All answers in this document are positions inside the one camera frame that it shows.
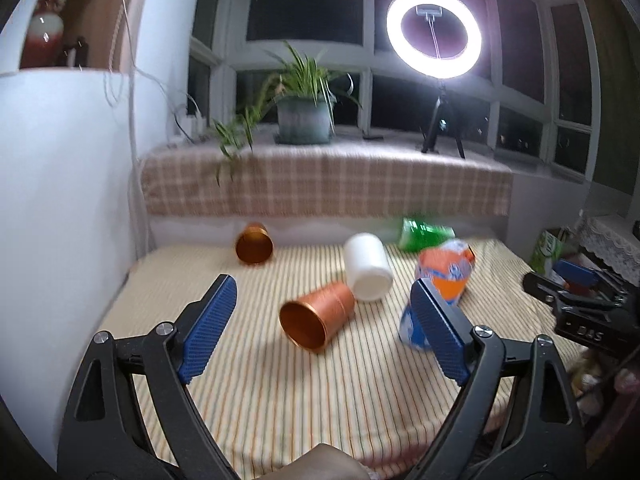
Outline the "person's hand at bottom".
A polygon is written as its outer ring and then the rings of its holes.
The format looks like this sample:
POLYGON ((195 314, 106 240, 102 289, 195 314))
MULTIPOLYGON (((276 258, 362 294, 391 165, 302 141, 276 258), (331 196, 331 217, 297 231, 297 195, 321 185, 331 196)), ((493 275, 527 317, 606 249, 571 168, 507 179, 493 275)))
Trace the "person's hand at bottom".
POLYGON ((369 480, 370 474, 354 458, 324 443, 259 480, 369 480))

